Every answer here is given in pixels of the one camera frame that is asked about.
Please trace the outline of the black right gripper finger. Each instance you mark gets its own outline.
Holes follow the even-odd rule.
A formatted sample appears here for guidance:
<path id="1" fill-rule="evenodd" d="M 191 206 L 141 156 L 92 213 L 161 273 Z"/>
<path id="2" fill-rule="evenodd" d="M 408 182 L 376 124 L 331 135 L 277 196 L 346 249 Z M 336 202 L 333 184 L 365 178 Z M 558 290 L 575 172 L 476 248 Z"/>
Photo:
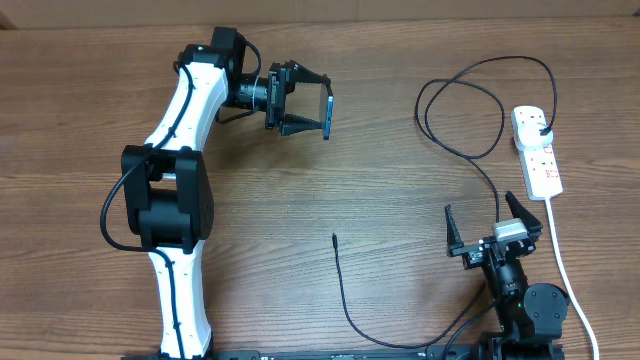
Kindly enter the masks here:
<path id="1" fill-rule="evenodd" d="M 463 247 L 464 242 L 461 239 L 450 205 L 447 205 L 445 207 L 445 220 L 446 220 L 446 226 L 447 226 L 447 229 L 446 229 L 447 248 L 458 249 Z"/>
<path id="2" fill-rule="evenodd" d="M 515 197 L 511 191 L 505 193 L 505 200 L 514 218 L 519 218 L 530 238 L 538 238 L 541 235 L 543 225 L 538 218 L 529 212 Z"/>

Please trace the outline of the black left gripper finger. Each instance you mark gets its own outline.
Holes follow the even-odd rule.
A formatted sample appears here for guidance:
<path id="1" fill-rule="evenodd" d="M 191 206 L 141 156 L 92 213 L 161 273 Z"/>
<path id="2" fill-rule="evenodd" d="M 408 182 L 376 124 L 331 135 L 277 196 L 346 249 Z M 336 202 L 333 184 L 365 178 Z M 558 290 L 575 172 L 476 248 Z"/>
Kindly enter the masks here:
<path id="1" fill-rule="evenodd" d="M 279 125 L 281 136 L 290 136 L 303 131 L 322 129 L 323 125 L 320 121 L 295 114 L 285 114 Z"/>
<path id="2" fill-rule="evenodd" d="M 289 60 L 287 62 L 287 69 L 289 71 L 287 75 L 288 93 L 294 92 L 298 83 L 320 84 L 327 87 L 331 85 L 331 79 L 326 74 L 320 75 L 315 73 L 295 60 Z"/>

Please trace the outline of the blue Galaxy smartphone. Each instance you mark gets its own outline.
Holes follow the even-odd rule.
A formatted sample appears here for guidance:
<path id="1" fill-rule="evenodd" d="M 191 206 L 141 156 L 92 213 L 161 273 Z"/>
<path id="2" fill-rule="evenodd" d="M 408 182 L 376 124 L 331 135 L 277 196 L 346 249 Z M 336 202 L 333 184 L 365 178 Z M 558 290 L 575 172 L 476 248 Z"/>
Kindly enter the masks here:
<path id="1" fill-rule="evenodd" d="M 334 95 L 330 84 L 321 86 L 319 120 L 321 124 L 323 139 L 328 140 L 331 133 L 333 116 Z"/>

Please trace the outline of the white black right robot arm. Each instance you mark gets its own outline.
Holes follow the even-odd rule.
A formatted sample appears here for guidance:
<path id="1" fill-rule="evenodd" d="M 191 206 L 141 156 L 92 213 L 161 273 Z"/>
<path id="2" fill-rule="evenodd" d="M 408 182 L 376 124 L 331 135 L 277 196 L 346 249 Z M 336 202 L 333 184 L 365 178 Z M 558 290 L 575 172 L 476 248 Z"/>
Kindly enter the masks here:
<path id="1" fill-rule="evenodd" d="M 542 223 L 508 192 L 512 218 L 493 225 L 493 234 L 466 245 L 450 206 L 445 207 L 447 255 L 461 257 L 466 270 L 480 268 L 501 330 L 485 332 L 473 344 L 456 346 L 460 333 L 477 320 L 469 319 L 442 347 L 443 359 L 562 359 L 562 324 L 569 295 L 550 283 L 529 284 L 520 259 L 536 250 Z"/>

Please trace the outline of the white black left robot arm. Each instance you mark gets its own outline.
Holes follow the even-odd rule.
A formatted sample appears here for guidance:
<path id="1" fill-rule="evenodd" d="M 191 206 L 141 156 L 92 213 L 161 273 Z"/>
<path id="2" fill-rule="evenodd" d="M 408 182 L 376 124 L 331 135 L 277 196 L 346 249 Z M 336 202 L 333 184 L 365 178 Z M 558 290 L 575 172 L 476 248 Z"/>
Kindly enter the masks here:
<path id="1" fill-rule="evenodd" d="M 283 136 L 319 130 L 330 137 L 331 80 L 300 63 L 274 63 L 267 75 L 243 69 L 256 47 L 237 29 L 215 28 L 210 44 L 189 44 L 173 64 L 179 80 L 163 119 L 145 143 L 121 155 L 120 179 L 107 195 L 99 226 L 107 243 L 109 206 L 124 193 L 135 251 L 149 256 L 156 275 L 163 336 L 158 359 L 211 359 L 213 328 L 204 305 L 202 255 L 214 222 L 214 199 L 203 150 L 222 108 L 236 121 L 257 112 Z"/>

